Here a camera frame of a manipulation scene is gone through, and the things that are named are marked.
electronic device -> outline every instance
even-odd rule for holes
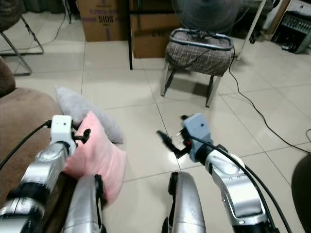
[[[305,52],[311,44],[311,16],[296,11],[285,12],[271,41],[292,53]]]

white pole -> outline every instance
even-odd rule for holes
[[[261,14],[261,12],[262,12],[262,10],[263,10],[264,5],[266,4],[266,1],[267,1],[267,0],[262,0],[262,1],[261,1],[261,4],[260,4],[260,6],[259,6],[259,8],[258,8],[258,10],[257,10],[257,13],[256,13],[256,15],[255,15],[255,18],[254,18],[254,21],[253,21],[253,23],[252,23],[252,26],[251,26],[251,28],[249,29],[248,34],[247,34],[247,36],[246,36],[246,38],[245,38],[245,40],[244,40],[243,46],[242,46],[242,48],[241,48],[241,52],[240,52],[240,54],[238,55],[237,60],[240,60],[240,59],[241,59],[241,56],[242,56],[242,54],[243,54],[243,52],[244,52],[244,50],[245,50],[246,45],[248,44],[249,38],[251,37],[251,34],[253,33],[253,30],[254,30],[254,28],[255,28],[255,26],[256,26],[256,23],[257,23],[257,21],[258,21],[258,19],[259,19],[259,16],[260,16],[260,14]]]

black metal pole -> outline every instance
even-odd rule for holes
[[[129,63],[130,63],[130,70],[132,70],[133,69],[133,61],[132,61],[130,0],[126,0],[126,16],[127,16],[127,36],[128,36],[128,59],[129,59]]]

gray pillow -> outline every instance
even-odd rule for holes
[[[60,109],[63,114],[72,117],[74,127],[78,128],[87,113],[92,111],[104,127],[109,140],[113,143],[123,143],[124,134],[113,118],[70,89],[56,86],[55,90]]]

black cable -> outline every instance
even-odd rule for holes
[[[255,179],[258,180],[258,182],[260,183],[260,185],[263,187],[263,189],[267,192],[267,194],[268,194],[269,197],[271,198],[273,204],[276,206],[276,209],[277,209],[277,211],[278,211],[278,213],[279,213],[279,215],[280,215],[280,217],[281,217],[281,219],[282,219],[282,221],[283,221],[283,223],[284,223],[284,226],[285,226],[287,232],[288,232],[288,233],[292,233],[292,230],[291,230],[291,228],[290,228],[290,226],[289,226],[287,220],[285,219],[285,217],[284,217],[284,215],[283,215],[283,212],[282,212],[281,208],[279,207],[279,205],[278,205],[276,199],[273,197],[272,193],[269,191],[269,189],[268,189],[267,186],[263,183],[263,181],[262,181],[248,166],[245,165],[245,168],[244,168],[241,164],[238,163],[238,161],[236,161],[235,159],[233,159],[227,152],[225,152],[224,150],[222,150],[222,149],[220,149],[220,148],[214,146],[213,144],[211,144],[211,143],[209,143],[209,142],[207,142],[207,141],[205,141],[205,140],[202,140],[202,139],[200,139],[200,138],[197,138],[197,137],[194,137],[194,136],[191,136],[191,135],[189,135],[189,138],[192,138],[193,140],[196,140],[196,141],[198,141],[198,142],[201,142],[201,143],[203,143],[203,144],[205,144],[205,145],[207,145],[207,146],[213,148],[214,150],[220,152],[220,153],[223,154],[225,157],[227,157],[228,159],[230,159],[236,166],[238,166],[239,169],[241,169],[241,170],[245,173],[245,175],[247,175],[247,177],[251,180],[251,182],[252,182],[252,184],[254,185],[254,187],[257,189],[258,194],[259,194],[259,196],[260,196],[260,199],[261,199],[261,201],[262,201],[262,204],[263,204],[263,206],[264,206],[264,208],[265,208],[265,210],[266,210],[266,213],[267,213],[268,219],[269,219],[269,221],[270,221],[270,224],[271,224],[272,228],[275,230],[276,227],[275,227],[275,225],[274,225],[274,222],[273,222],[273,219],[272,219],[270,210],[269,210],[269,208],[268,208],[267,202],[265,201],[264,196],[263,196],[263,194],[262,194],[260,188],[258,187],[257,183],[255,182],[254,178],[249,174],[249,172],[250,172],[250,173],[255,177]]]
[[[296,148],[296,149],[298,149],[298,150],[301,150],[301,151],[303,151],[303,152],[305,152],[305,153],[310,153],[310,152],[307,151],[307,150],[304,150],[304,149],[302,149],[302,148],[299,148],[299,147],[297,147],[297,146],[295,146],[295,145],[293,145],[293,144],[287,142],[287,141],[286,141],[285,139],[283,139],[280,135],[278,135],[278,134],[268,125],[268,123],[267,123],[267,121],[266,121],[264,115],[257,109],[257,107],[254,105],[254,103],[253,103],[247,96],[245,96],[244,94],[242,94],[242,93],[240,92],[238,80],[236,79],[236,77],[235,77],[235,76],[232,74],[232,72],[231,72],[231,66],[232,66],[232,63],[233,63],[233,61],[234,61],[234,57],[235,57],[235,48],[233,47],[233,57],[232,57],[232,60],[231,60],[230,66],[229,66],[229,73],[230,73],[231,76],[234,78],[234,80],[235,80],[235,82],[236,82],[236,84],[237,84],[238,93],[239,93],[241,96],[243,96],[245,99],[247,99],[247,100],[251,103],[251,105],[252,105],[253,108],[256,110],[256,112],[261,116],[261,118],[262,118],[264,124],[267,126],[267,128],[268,128],[272,133],[274,133],[279,139],[281,139],[283,142],[285,142],[287,145],[289,145],[289,146],[291,146],[291,147],[294,147],[294,148]]]
[[[309,140],[309,142],[311,143],[311,138],[308,136],[308,132],[309,131],[311,131],[311,129],[308,129],[307,131],[306,131],[306,137],[307,137],[307,139]]]
[[[267,194],[269,195],[270,199],[272,200],[274,206],[276,207],[276,210],[277,210],[278,214],[280,215],[287,232],[290,232],[291,228],[288,225],[288,222],[287,222],[285,216],[283,215],[283,212],[282,212],[280,206],[278,205],[276,199],[274,198],[274,196],[272,195],[272,193],[270,192],[268,187],[263,183],[263,181],[256,175],[256,173],[252,169],[250,169],[247,165],[245,165],[245,168],[255,177],[255,179],[260,183],[260,185],[263,187],[263,189],[267,192]]]
[[[14,147],[13,150],[11,150],[11,152],[2,160],[1,164],[0,164],[0,170],[4,167],[4,165],[9,161],[9,159],[12,157],[12,155],[32,136],[34,135],[37,131],[39,131],[40,129],[42,129],[44,126],[51,126],[51,120],[48,120],[47,122],[45,122],[44,124],[40,125],[38,128],[36,128],[35,130],[33,130],[30,134],[28,134],[26,137],[23,138],[23,140],[21,140],[21,142]]]
[[[57,36],[58,36],[58,33],[59,33],[59,31],[60,31],[60,28],[62,27],[62,25],[63,25],[65,19],[66,19],[66,14],[64,14],[63,21],[62,21],[61,24],[59,25],[58,30],[57,30],[57,33],[56,33],[54,39],[51,40],[50,42],[41,44],[42,46],[48,45],[48,44],[50,44],[50,43],[53,43],[53,42],[56,40],[56,38],[57,38]],[[19,49],[17,49],[17,50],[29,50],[29,49],[34,49],[34,48],[37,48],[37,47],[39,47],[39,45],[32,46],[32,47],[28,47],[28,48],[19,48]],[[12,50],[12,49],[0,50],[0,52],[7,52],[7,51],[11,51],[11,50]]]

